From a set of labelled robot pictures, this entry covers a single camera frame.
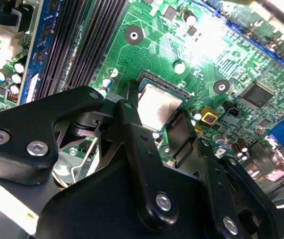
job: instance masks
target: black plastic bracket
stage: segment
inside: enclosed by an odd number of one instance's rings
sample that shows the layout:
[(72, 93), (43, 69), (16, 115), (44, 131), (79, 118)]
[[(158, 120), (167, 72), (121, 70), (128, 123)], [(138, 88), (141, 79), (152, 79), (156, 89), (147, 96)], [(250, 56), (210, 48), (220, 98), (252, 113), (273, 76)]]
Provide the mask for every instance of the black plastic bracket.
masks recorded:
[[(54, 125), (97, 111), (103, 100), (94, 89), (79, 87), (0, 112), (0, 130), (10, 135), (8, 142), (0, 144), (0, 178), (30, 185), (46, 181), (58, 157)], [(30, 155), (26, 147), (32, 141), (44, 142), (48, 152), (42, 157)]]

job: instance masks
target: chip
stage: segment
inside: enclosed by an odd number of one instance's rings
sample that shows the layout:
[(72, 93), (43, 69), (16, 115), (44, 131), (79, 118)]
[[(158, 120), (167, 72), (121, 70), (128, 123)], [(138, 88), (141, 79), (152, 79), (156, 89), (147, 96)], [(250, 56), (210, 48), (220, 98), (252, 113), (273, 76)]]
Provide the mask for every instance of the chip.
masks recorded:
[(171, 6), (168, 6), (168, 8), (166, 9), (166, 11), (164, 13), (164, 17), (169, 19), (169, 20), (173, 20), (176, 15), (177, 15), (177, 10), (175, 10)]
[(160, 131), (176, 114), (182, 99), (147, 84), (139, 95), (138, 113), (144, 127)]
[(270, 123), (270, 121), (268, 121), (267, 119), (263, 119), (263, 120), (259, 123), (259, 126), (265, 128), (266, 126), (268, 126), (269, 123)]
[(274, 93), (265, 86), (256, 83), (249, 86), (243, 93), (242, 99), (249, 106), (260, 109), (274, 96)]
[(47, 24), (43, 26), (42, 32), (41, 32), (41, 37), (40, 39), (43, 41), (47, 36), (49, 36), (50, 31), (52, 29), (52, 24)]
[(51, 12), (57, 9), (58, 9), (58, 0), (50, 0), (48, 12)]
[(190, 29), (189, 29), (189, 31), (187, 32), (190, 36), (194, 36), (194, 34), (196, 33), (196, 28), (195, 27), (191, 27)]

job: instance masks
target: mounting hole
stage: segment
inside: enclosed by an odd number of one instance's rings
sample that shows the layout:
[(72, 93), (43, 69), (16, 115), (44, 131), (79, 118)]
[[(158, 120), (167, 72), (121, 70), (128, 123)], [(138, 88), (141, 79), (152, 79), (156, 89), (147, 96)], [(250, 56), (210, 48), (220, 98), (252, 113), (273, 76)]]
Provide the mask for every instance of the mounting hole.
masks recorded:
[(134, 31), (134, 32), (131, 32), (130, 38), (131, 38), (132, 40), (137, 40), (138, 37), (139, 37), (139, 35), (138, 35), (135, 31)]
[(219, 89), (220, 91), (223, 91), (223, 90), (226, 89), (226, 86), (225, 86), (225, 85), (220, 85), (220, 86), (218, 87), (218, 89)]
[(143, 139), (144, 141), (148, 141), (148, 137), (146, 137), (145, 135), (141, 135), (141, 139)]
[(150, 151), (146, 152), (146, 155), (148, 158), (153, 158), (153, 154)]
[(224, 188), (224, 185), (223, 185), (221, 182), (218, 182), (217, 184), (218, 184), (218, 186), (219, 186), (221, 189)]

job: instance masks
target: yellow component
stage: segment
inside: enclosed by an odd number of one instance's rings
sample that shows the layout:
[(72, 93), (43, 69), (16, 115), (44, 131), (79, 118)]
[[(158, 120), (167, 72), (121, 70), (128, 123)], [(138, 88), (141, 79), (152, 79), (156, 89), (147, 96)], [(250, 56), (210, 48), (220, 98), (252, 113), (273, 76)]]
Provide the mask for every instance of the yellow component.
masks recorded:
[(201, 121), (209, 125), (213, 125), (215, 121), (218, 119), (217, 113), (208, 107), (204, 107), (201, 110), (201, 115), (202, 115)]
[(194, 127), (194, 129), (195, 129), (195, 132), (196, 132), (196, 134), (197, 134), (197, 136), (202, 136), (203, 135), (203, 130), (202, 130), (202, 128), (201, 128), (201, 126), (199, 126), (198, 124)]

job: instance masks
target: expansion slot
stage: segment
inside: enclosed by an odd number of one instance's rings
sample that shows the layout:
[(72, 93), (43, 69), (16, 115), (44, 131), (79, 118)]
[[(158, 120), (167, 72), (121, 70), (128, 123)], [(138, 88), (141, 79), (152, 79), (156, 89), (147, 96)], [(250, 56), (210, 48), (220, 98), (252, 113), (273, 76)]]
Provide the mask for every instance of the expansion slot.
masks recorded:
[(118, 24), (127, 0), (96, 1), (63, 90), (88, 85)]

